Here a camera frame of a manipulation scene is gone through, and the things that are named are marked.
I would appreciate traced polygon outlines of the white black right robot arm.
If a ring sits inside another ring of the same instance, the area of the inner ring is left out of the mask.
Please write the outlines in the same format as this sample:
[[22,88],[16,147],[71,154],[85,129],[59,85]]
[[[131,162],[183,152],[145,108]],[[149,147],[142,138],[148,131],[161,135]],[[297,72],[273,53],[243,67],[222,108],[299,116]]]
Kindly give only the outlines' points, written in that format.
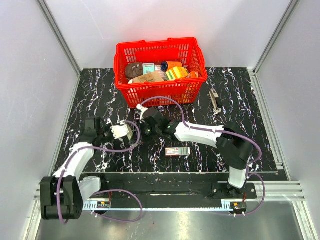
[[216,148],[229,167],[227,192],[239,198],[246,191],[247,164],[253,152],[250,140],[236,132],[233,125],[206,126],[168,120],[154,107],[136,107],[141,133],[146,138],[159,136],[168,141],[193,142]]

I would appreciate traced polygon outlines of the beige stapler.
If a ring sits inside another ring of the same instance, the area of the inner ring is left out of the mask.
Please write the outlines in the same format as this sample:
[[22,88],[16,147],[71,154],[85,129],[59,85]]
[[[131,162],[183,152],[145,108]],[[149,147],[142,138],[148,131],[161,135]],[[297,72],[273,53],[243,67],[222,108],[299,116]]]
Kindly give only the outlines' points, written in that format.
[[134,135],[133,130],[129,126],[127,126],[126,127],[126,137],[127,137],[129,143],[131,143],[133,141],[133,135]]

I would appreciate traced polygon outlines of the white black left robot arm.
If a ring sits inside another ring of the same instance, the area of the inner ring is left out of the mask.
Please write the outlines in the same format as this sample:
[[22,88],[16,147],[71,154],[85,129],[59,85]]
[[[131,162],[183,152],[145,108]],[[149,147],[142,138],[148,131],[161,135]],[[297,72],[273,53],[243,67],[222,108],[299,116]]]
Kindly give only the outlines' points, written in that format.
[[98,177],[80,176],[102,143],[114,140],[112,124],[103,124],[101,118],[84,121],[73,149],[63,165],[52,176],[40,181],[40,209],[44,220],[60,220],[63,224],[80,218],[84,202],[93,194],[107,195],[108,185]]

